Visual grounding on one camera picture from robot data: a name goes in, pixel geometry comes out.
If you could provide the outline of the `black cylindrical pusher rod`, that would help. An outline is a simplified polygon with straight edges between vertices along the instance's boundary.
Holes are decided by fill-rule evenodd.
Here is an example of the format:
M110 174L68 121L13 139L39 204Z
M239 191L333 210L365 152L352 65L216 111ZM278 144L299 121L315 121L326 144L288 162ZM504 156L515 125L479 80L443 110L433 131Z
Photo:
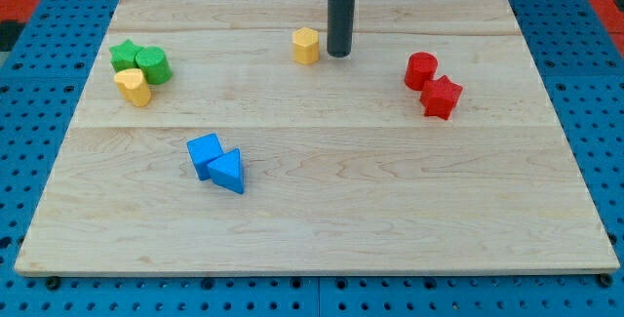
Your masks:
M327 51L346 58L352 49L355 0L328 0Z

